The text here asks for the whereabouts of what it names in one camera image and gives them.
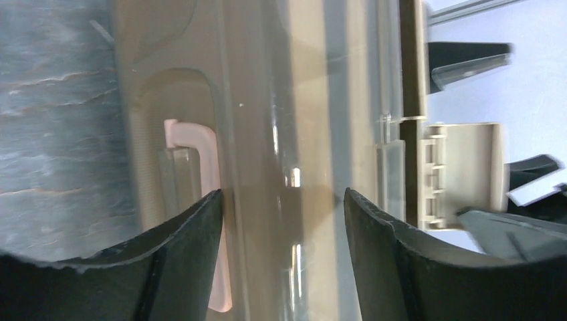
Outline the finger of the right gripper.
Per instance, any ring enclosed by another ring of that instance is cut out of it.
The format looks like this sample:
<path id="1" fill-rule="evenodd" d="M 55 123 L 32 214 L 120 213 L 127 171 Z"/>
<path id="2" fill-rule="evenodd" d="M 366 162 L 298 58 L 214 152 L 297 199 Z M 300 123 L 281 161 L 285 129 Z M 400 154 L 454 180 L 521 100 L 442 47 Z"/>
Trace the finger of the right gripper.
<path id="1" fill-rule="evenodd" d="M 487 255 L 516 261 L 566 256 L 565 224 L 475 208 L 456 217 Z"/>

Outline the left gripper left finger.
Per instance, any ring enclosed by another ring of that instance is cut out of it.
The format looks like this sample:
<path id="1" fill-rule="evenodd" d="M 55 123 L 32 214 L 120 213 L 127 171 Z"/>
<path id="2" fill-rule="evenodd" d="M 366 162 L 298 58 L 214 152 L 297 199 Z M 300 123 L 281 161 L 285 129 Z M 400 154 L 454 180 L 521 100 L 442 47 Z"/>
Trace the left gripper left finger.
<path id="1" fill-rule="evenodd" d="M 2 320 L 204 320 L 223 222 L 212 191 L 183 213 L 97 254 L 1 254 Z"/>

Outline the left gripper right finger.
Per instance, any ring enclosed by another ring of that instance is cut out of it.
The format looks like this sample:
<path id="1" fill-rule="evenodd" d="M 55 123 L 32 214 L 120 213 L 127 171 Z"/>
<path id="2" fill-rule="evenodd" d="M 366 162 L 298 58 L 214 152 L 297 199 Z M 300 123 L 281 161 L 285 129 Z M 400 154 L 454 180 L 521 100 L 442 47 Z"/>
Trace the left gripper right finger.
<path id="1" fill-rule="evenodd" d="M 344 194 L 363 320 L 565 320 L 566 255 L 517 261 L 444 242 Z"/>

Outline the translucent brown plastic toolbox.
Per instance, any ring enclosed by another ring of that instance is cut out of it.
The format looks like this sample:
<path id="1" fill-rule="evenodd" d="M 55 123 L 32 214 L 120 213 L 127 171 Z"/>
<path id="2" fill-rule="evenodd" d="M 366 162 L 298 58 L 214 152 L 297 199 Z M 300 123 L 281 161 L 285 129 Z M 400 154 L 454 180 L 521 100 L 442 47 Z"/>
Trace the translucent brown plastic toolbox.
<path id="1" fill-rule="evenodd" d="M 429 123 L 426 1 L 112 1 L 145 229 L 221 189 L 208 320 L 359 320 L 344 192 L 462 232 Z M 454 41 L 485 42 L 487 41 Z"/>

